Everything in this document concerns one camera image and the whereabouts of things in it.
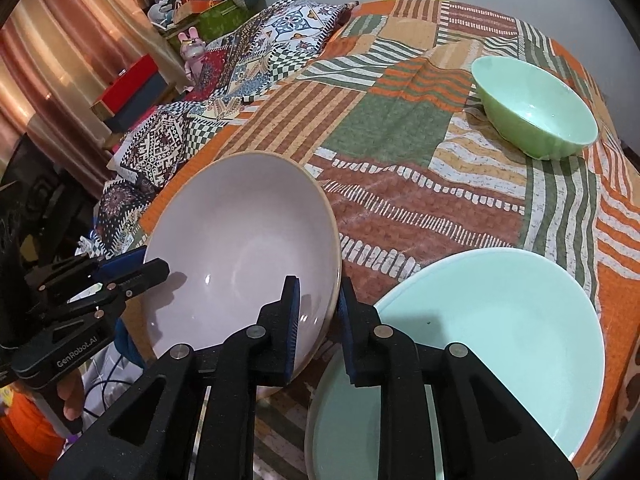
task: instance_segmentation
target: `patchwork bedspread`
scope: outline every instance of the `patchwork bedspread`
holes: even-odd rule
[[[272,59],[292,51],[269,52]],[[484,114],[470,74],[480,56],[517,57],[564,80],[593,111],[598,141],[561,161],[525,156]],[[191,109],[191,120],[216,131],[142,215],[142,232],[152,231],[168,200],[211,161],[266,150],[292,158],[321,184],[363,301],[374,303],[425,266],[473,248],[514,246],[557,262],[591,298],[606,344],[602,402],[574,457],[586,478],[634,407],[618,393],[640,324],[640,178],[593,78],[521,20],[435,0],[358,6],[319,58],[260,86],[265,59],[225,76],[226,98],[214,95]],[[260,478],[306,478],[306,409],[336,349],[330,335],[292,385],[260,403]],[[619,402],[625,409],[616,411]]]
[[[207,45],[202,80],[182,102],[159,106],[129,132],[108,168],[97,224],[82,248],[113,256],[140,245],[138,220],[175,172],[241,110],[317,57],[356,4],[281,0]]]

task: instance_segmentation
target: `yellow object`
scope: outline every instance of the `yellow object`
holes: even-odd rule
[[[0,388],[0,403],[4,404],[7,407],[11,407],[14,400],[14,391],[5,386],[4,388]]]

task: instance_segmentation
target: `metal screw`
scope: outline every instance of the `metal screw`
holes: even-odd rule
[[[182,359],[183,357],[187,357],[189,355],[189,347],[184,344],[174,345],[171,350],[169,350],[169,355],[174,359]]]
[[[453,345],[449,347],[449,353],[453,355],[453,357],[464,357],[469,353],[469,349],[462,343],[453,343]]]
[[[373,329],[373,333],[381,339],[386,339],[394,334],[394,329],[389,325],[378,325]]]
[[[247,337],[251,339],[260,339],[263,335],[267,333],[265,327],[261,325],[252,325],[246,329]]]

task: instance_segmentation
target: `pink curtain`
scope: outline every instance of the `pink curtain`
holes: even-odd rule
[[[136,0],[21,0],[0,31],[0,165],[26,132],[98,196],[110,131],[90,106],[147,53],[167,81],[186,83]]]

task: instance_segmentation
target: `human hand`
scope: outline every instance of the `human hand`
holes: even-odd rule
[[[29,389],[20,381],[11,385],[11,388],[27,397],[31,397]],[[84,384],[80,370],[74,370],[61,379],[57,384],[58,396],[65,401],[63,413],[68,420],[76,420],[82,415],[84,408]]]

